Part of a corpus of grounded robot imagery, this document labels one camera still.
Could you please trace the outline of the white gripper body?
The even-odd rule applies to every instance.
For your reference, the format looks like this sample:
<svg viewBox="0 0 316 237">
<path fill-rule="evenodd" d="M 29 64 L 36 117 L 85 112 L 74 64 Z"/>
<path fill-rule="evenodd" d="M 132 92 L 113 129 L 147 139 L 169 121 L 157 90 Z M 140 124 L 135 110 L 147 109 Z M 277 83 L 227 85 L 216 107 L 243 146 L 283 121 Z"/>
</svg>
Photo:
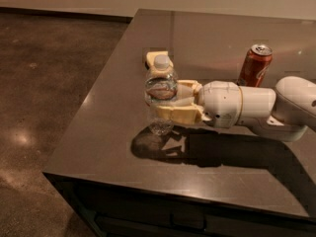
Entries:
<svg viewBox="0 0 316 237">
<path fill-rule="evenodd" d="M 197 103 L 203 107 L 203 122 L 217 128 L 229 128 L 241 113 L 242 94 L 232 82 L 212 81 L 198 91 Z"/>
</svg>

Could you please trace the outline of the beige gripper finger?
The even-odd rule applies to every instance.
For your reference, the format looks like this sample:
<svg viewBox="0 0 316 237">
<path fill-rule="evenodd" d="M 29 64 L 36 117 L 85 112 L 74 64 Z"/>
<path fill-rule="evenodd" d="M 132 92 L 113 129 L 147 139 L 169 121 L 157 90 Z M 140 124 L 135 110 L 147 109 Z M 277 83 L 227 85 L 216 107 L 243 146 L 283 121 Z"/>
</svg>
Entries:
<svg viewBox="0 0 316 237">
<path fill-rule="evenodd" d="M 197 105 L 183 107 L 157 106 L 157 116 L 179 124 L 196 124 L 202 121 L 202 108 Z"/>
<path fill-rule="evenodd" d="M 197 80 L 178 80 L 177 97 L 184 99 L 188 97 L 196 97 L 202 85 Z"/>
</svg>

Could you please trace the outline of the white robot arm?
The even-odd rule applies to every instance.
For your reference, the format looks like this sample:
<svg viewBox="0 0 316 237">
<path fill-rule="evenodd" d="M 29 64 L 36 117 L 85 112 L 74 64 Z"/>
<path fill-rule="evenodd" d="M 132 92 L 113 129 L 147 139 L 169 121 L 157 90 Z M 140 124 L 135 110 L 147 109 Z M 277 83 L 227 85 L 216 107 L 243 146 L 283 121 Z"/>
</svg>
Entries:
<svg viewBox="0 0 316 237">
<path fill-rule="evenodd" d="M 180 125 L 204 123 L 214 128 L 245 126 L 274 140 L 295 141 L 316 130 L 316 84 L 295 76 L 271 88 L 238 86 L 233 82 L 178 82 L 178 100 L 157 105 L 159 118 Z"/>
</svg>

